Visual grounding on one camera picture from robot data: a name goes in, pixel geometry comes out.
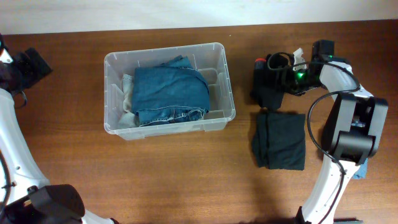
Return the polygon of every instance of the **red object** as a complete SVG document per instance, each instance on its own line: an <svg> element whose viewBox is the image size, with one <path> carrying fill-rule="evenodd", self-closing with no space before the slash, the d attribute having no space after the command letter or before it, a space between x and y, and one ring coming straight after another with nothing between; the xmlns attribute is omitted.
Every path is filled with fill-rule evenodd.
<svg viewBox="0 0 398 224"><path fill-rule="evenodd" d="M267 62L264 58L257 58L255 62Z"/></svg>

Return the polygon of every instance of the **green light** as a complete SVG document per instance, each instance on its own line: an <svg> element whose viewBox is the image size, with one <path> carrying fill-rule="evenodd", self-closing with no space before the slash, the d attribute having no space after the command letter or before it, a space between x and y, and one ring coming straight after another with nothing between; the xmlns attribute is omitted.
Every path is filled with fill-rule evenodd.
<svg viewBox="0 0 398 224"><path fill-rule="evenodd" d="M304 75L304 73L298 73L298 74L297 74L298 78L302 78L303 75Z"/></svg>

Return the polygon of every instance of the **brown wood surface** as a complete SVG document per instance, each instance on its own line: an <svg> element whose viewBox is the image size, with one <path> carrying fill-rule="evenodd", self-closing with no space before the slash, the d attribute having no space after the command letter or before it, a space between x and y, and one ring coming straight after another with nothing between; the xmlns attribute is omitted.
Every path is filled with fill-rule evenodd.
<svg viewBox="0 0 398 224"><path fill-rule="evenodd" d="M259 169L251 139L259 107L249 98L254 60L318 39L336 42L354 74L389 102L379 151L365 180L352 180L336 218L398 221L398 21L284 24L200 29L10 35L12 49L35 47L54 72L26 91L17 118L30 151L52 184L72 184L85 206L121 223L239 223L294 217L310 195L322 161L307 130L304 171ZM125 141L105 132L107 53L220 42L225 46L236 117L222 131ZM307 113L325 93L285 95L281 111ZM313 114L315 135L332 99Z"/></svg>

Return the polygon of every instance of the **cable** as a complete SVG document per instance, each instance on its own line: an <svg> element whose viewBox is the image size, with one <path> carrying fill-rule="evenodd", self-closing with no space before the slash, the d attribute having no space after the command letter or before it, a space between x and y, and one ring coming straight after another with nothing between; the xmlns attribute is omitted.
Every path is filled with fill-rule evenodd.
<svg viewBox="0 0 398 224"><path fill-rule="evenodd" d="M0 162L2 165L2 169L4 170L4 175L6 176L6 185L2 188L6 190L6 195L4 196L3 201L0 204L0 223L2 222L2 219L4 218L4 210L6 209L7 202L9 200L10 194L11 194L11 176L9 173L9 169L6 163L6 160L3 156L3 154L0 152Z"/></svg>
<svg viewBox="0 0 398 224"><path fill-rule="evenodd" d="M351 72L349 72L347 69L345 69L345 68L343 68L343 67L341 67L341 66L339 66L339 65L335 65L335 64L332 64L332 63L328 63L328 62L302 62L302 63L298 63L298 64L295 64L295 65L285 66L285 67L283 67L283 68L271 68L271 67L269 66L269 62L271 61L271 59L273 58L273 56L274 56L274 55L277 55L277 54L280 54L280 55L287 55L289 58L292 56L292 54L288 54L288 53L285 53L285 52L278 52L278 53L272 54L272 55L268 58L268 61L267 61L268 69L271 70L271 71L278 72L278 71L288 70L288 69L291 69L291 68L294 68L294 67L297 67L297 66L301 66L301 65L311 65L311 64L312 64L312 65L328 65L328 66L332 66L332 67L335 67L335 68L339 68L341 71L345 72L348 76L350 76L350 77L354 80L354 82L355 82L355 84L356 84L356 88L354 88L354 89L352 89L352 90L333 91L333 92L327 93L327 94L325 94L325 95L322 95L321 97L319 97L318 99L316 99L316 100L312 103L312 105L311 105L311 107L310 107L310 109L308 110L308 113L307 113L307 129L308 129L308 133L309 133L309 135L310 135L310 138L311 138L312 142L314 143L314 145L315 145L319 150L321 150L322 153L324 153L324 155L326 155L326 156L329 157L333 162L335 162L336 164L338 164L338 166L340 167L340 172L341 172L340 185L339 185L339 187L338 187L337 194L336 194L335 198L333 199L333 201L332 201L332 203L331 203L331 205L330 205L330 208L329 208L329 210L327 211L326 215L323 216L323 218L322 218L321 221L319 222L319 224L321 224L323 221L325 221L325 219L327 218L327 216L330 214L331 210L332 210L333 207L335 206L335 203L336 203L336 201L337 201L337 198L338 198L338 196L339 196L339 194L340 194L340 192L341 192L341 190L342 190L342 188L343 188L343 182L344 182L344 177L345 177L345 175L346 175L346 171L344 170L344 167L343 167L343 165L341 164L341 162L340 162L338 159L336 159L335 157L333 157L332 155L330 155L328 152L326 152L324 149L322 149L321 145L319 145L319 143L317 142L317 140L315 140L315 138L314 138L314 136L313 136L313 133L312 133L312 130L311 130L311 114L312 114L312 110L314 109L315 105L317 105L317 103L319 103L319 101L321 101L321 100L323 100L323 99L325 99L325 98L327 98L327 97L329 97L329 96L333 96L333 95L335 95L335 94L338 94L338 93L352 93L352 92L358 91L359 89L361 89L361 85L359 84L359 80L358 80Z"/></svg>

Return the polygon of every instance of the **denim jeans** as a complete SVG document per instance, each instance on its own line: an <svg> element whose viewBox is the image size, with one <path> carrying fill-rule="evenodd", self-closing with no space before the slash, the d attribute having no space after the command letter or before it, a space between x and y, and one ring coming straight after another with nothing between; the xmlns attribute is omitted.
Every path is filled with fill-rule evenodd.
<svg viewBox="0 0 398 224"><path fill-rule="evenodd" d="M209 110L208 84L187 57L136 68L132 112L140 126L196 121Z"/></svg>

